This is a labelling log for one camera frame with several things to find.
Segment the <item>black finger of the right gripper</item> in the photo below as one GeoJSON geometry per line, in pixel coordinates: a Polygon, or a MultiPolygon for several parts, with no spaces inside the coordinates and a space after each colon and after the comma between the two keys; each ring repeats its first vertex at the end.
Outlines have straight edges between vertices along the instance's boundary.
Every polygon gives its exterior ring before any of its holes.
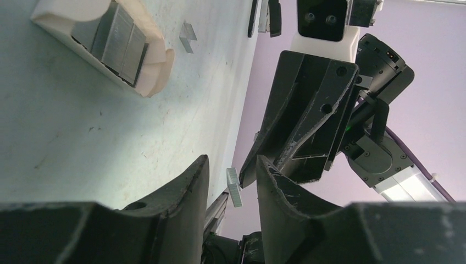
{"type": "Polygon", "coordinates": [[[338,135],[359,73],[355,63],[308,54],[282,54],[273,90],[284,105],[273,131],[273,164],[296,183],[317,181],[338,135]]]}
{"type": "Polygon", "coordinates": [[[241,167],[240,186],[256,181],[256,158],[264,155],[275,161],[310,101],[307,74],[310,56],[283,51],[277,68],[258,136],[241,167]]]}

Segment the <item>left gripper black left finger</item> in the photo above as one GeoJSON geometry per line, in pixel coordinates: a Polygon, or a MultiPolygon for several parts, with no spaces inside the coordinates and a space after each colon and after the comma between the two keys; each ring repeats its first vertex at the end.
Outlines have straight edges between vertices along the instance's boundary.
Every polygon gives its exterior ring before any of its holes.
{"type": "Polygon", "coordinates": [[[1,204],[1,263],[200,263],[209,158],[114,210],[96,202],[1,204]]]}

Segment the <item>black stapler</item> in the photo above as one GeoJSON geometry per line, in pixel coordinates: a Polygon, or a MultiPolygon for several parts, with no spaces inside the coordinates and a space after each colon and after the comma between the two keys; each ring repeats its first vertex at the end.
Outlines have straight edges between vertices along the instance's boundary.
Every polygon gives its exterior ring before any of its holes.
{"type": "Polygon", "coordinates": [[[252,38],[255,32],[269,33],[270,37],[281,35],[281,4],[278,0],[252,0],[247,37],[252,38]]]}

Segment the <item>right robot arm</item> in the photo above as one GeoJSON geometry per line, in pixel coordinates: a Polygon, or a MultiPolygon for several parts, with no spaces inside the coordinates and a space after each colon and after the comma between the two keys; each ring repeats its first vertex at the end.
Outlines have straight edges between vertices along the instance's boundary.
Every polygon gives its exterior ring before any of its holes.
{"type": "Polygon", "coordinates": [[[306,184],[318,181],[343,154],[356,175],[388,201],[451,201],[386,126],[390,103],[413,79],[405,60],[371,34],[359,40],[355,62],[281,52],[239,185],[256,180],[258,156],[306,184]]]}

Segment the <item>staple box tray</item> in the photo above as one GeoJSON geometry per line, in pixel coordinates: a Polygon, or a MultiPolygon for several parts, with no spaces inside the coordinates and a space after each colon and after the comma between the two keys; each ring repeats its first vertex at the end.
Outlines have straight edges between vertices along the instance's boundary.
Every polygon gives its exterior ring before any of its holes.
{"type": "Polygon", "coordinates": [[[31,20],[142,97],[169,80],[175,52],[143,1],[38,1],[31,20]]]}

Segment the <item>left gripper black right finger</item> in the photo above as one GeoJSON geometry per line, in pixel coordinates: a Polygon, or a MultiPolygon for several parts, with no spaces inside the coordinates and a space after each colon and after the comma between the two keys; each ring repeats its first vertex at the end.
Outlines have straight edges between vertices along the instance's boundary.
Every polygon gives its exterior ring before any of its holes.
{"type": "Polygon", "coordinates": [[[266,263],[465,263],[465,203],[340,207],[256,161],[266,263]]]}

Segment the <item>metal staple strip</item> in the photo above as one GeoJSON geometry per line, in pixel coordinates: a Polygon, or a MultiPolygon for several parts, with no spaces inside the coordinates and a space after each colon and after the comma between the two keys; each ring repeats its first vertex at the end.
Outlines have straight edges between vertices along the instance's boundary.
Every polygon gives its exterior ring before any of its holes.
{"type": "Polygon", "coordinates": [[[233,206],[235,208],[242,207],[241,187],[236,168],[226,169],[226,180],[233,206]]]}
{"type": "Polygon", "coordinates": [[[197,41],[197,36],[193,29],[192,24],[184,21],[182,23],[179,39],[187,53],[194,54],[193,48],[191,46],[192,41],[197,41]]]}

